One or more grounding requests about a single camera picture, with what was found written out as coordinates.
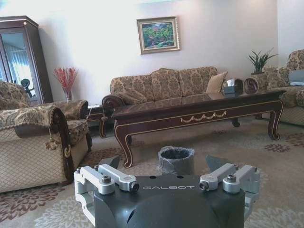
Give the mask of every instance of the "display cabinet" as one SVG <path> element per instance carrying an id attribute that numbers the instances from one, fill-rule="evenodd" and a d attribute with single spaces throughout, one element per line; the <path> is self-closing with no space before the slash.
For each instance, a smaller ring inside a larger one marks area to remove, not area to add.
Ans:
<path id="1" fill-rule="evenodd" d="M 0 81 L 23 86 L 31 105 L 53 102 L 38 24 L 27 16 L 0 17 Z"/>

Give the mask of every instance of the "trash can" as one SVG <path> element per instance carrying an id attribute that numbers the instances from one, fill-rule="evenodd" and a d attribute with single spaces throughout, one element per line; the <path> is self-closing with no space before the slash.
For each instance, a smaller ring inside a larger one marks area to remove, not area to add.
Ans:
<path id="1" fill-rule="evenodd" d="M 194 150 L 182 147 L 165 146 L 158 152 L 159 170 L 162 174 L 194 174 Z"/>

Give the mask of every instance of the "glass cabinet door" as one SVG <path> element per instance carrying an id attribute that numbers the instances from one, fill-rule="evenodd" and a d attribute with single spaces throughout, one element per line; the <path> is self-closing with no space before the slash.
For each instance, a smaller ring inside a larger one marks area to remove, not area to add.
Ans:
<path id="1" fill-rule="evenodd" d="M 4 81 L 4 76 L 2 75 L 2 71 L 0 69 L 0 82 L 3 82 Z"/>
<path id="2" fill-rule="evenodd" d="M 36 97 L 35 81 L 32 78 L 29 59 L 22 32 L 1 34 L 11 81 L 25 89 L 30 98 Z"/>

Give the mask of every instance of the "green plant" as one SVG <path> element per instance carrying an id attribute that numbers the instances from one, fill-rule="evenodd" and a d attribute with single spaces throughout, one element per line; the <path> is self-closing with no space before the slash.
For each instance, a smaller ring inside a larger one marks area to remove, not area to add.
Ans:
<path id="1" fill-rule="evenodd" d="M 172 23 L 147 24 L 143 25 L 142 29 L 145 48 L 151 48 L 153 46 L 162 48 L 174 45 Z"/>
<path id="2" fill-rule="evenodd" d="M 276 54 L 276 55 L 269 55 L 272 50 L 273 50 L 273 48 L 270 49 L 269 51 L 267 51 L 262 56 L 260 56 L 261 51 L 257 54 L 255 51 L 252 50 L 253 55 L 249 55 L 248 59 L 252 62 L 252 64 L 255 67 L 254 73 L 261 73 L 262 70 L 263 70 L 263 67 L 267 63 L 267 60 L 270 59 L 270 58 L 272 58 L 272 57 L 274 57 L 274 56 L 278 55 L 278 54 Z"/>

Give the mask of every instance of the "table leg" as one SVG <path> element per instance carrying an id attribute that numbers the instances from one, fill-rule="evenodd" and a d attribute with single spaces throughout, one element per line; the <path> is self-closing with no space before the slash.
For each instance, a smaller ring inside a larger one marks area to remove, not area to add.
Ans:
<path id="1" fill-rule="evenodd" d="M 268 124 L 268 135 L 272 140 L 279 140 L 280 135 L 277 132 L 279 120 L 281 117 L 281 110 L 276 110 L 270 113 L 270 119 Z"/>
<path id="2" fill-rule="evenodd" d="M 239 127 L 239 126 L 240 126 L 240 124 L 239 124 L 237 118 L 233 118 L 233 119 L 231 120 L 231 122 L 232 122 L 232 125 L 233 125 L 234 127 Z"/>
<path id="3" fill-rule="evenodd" d="M 105 121 L 104 120 L 100 120 L 99 121 L 99 135 L 102 138 L 105 138 Z"/>
<path id="4" fill-rule="evenodd" d="M 128 145 L 131 146 L 131 144 L 132 144 L 132 136 L 130 136 L 130 135 L 127 136 L 127 142 L 128 142 Z"/>
<path id="5" fill-rule="evenodd" d="M 123 166 L 125 168 L 130 168 L 133 163 L 133 155 L 129 147 L 129 143 L 131 143 L 130 140 L 132 140 L 132 138 L 130 135 L 127 135 L 127 131 L 123 127 L 120 128 L 115 127 L 114 132 L 115 132 L 115 137 L 118 143 L 120 144 L 125 155 L 125 161 L 123 163 Z"/>
<path id="6" fill-rule="evenodd" d="M 256 114 L 255 117 L 256 117 L 256 120 L 262 120 L 263 119 L 262 114 Z"/>

